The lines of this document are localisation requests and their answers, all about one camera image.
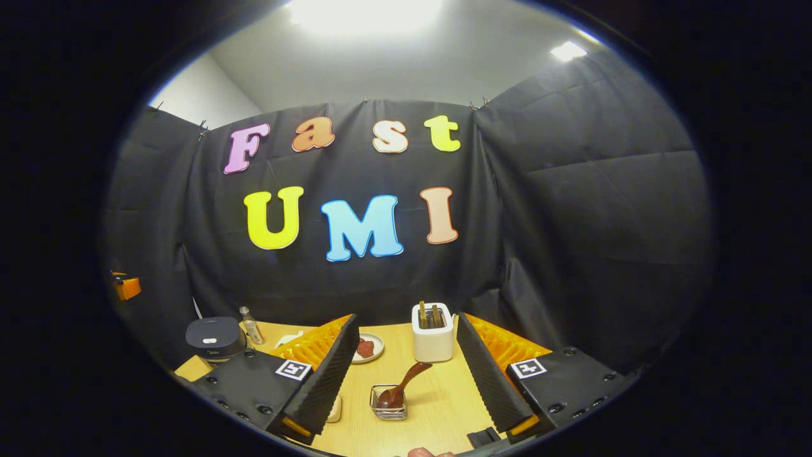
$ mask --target red food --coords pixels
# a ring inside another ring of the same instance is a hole
[[[368,359],[369,357],[372,357],[372,351],[374,349],[375,343],[364,341],[364,339],[362,338],[361,342],[358,343],[358,349],[356,350],[356,352],[364,359]]]

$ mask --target letter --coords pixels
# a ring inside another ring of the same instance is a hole
[[[248,237],[262,249],[282,249],[288,247],[299,236],[299,197],[305,192],[298,185],[279,191],[284,211],[284,225],[279,233],[268,231],[266,204],[270,192],[254,192],[243,200],[248,207]]]
[[[228,165],[226,165],[222,172],[229,174],[248,169],[248,160],[245,160],[245,155],[248,154],[249,157],[253,157],[259,147],[259,138],[254,137],[254,135],[267,137],[268,133],[270,133],[270,126],[268,124],[237,130],[232,133],[231,153],[228,155]]]
[[[406,126],[399,120],[381,120],[372,127],[372,133],[377,138],[372,140],[375,150],[383,153],[403,152],[408,148]]]
[[[305,152],[314,147],[329,146],[335,139],[332,132],[333,122],[329,117],[314,117],[296,127],[296,138],[293,138],[293,150]]]
[[[423,123],[431,128],[431,144],[438,150],[453,152],[460,148],[459,140],[451,139],[451,130],[457,130],[456,122],[448,122],[448,116],[439,115]]]
[[[341,262],[350,258],[350,251],[344,246],[344,238],[350,243],[358,257],[364,257],[369,238],[374,237],[370,254],[375,257],[398,255],[404,251],[398,243],[395,232],[395,205],[398,198],[394,195],[378,195],[369,200],[364,220],[352,212],[344,200],[333,200],[322,205],[322,212],[327,215],[330,225],[330,252],[327,260]]]
[[[447,187],[430,187],[420,192],[420,197],[429,206],[431,231],[425,239],[433,245],[453,242],[459,236],[451,226],[451,210],[448,208],[448,198],[453,193]]]

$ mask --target glass bottle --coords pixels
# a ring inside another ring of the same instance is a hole
[[[241,307],[240,314],[243,315],[243,325],[248,336],[251,337],[251,341],[254,344],[264,344],[265,338],[262,337],[262,333],[259,331],[257,321],[248,313],[248,308]]]

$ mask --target blue letter m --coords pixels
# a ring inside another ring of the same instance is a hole
[[[352,208],[344,200],[333,200],[322,205],[322,212],[327,215],[330,225],[330,252],[327,260],[341,262],[350,258],[350,251],[344,246],[344,238],[352,246],[358,257],[364,257],[369,239],[374,237],[370,254],[375,257],[397,255],[404,251],[398,243],[395,232],[395,205],[398,198],[394,195],[378,195],[369,200],[364,220],[359,221]]]

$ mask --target finger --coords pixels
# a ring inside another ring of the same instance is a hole
[[[407,457],[434,457],[434,454],[430,453],[425,447],[418,447],[410,450]]]

